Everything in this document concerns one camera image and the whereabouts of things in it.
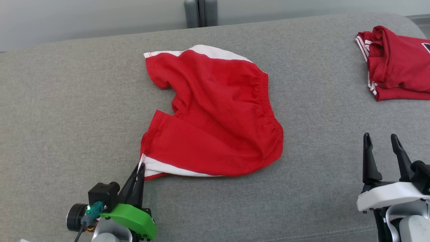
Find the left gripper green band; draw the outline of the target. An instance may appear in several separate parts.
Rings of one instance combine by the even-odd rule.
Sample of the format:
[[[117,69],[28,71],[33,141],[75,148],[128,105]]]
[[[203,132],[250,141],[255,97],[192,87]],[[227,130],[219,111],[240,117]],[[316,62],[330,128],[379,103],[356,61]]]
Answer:
[[[141,209],[145,164],[136,165],[118,193],[119,203],[111,212],[100,213],[100,234],[110,233],[124,241],[153,241],[157,227],[149,209]],[[132,195],[132,205],[126,204]]]

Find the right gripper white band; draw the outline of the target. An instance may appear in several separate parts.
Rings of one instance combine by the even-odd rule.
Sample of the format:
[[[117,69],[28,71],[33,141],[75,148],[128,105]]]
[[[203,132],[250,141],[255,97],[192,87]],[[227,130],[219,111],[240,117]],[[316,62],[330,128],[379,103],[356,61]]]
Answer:
[[[391,134],[391,145],[399,165],[399,182],[364,191],[357,208],[372,211],[380,242],[428,242],[430,240],[429,183],[412,182],[412,162],[398,136]],[[373,185],[383,177],[372,153],[369,133],[363,136],[362,182]]]

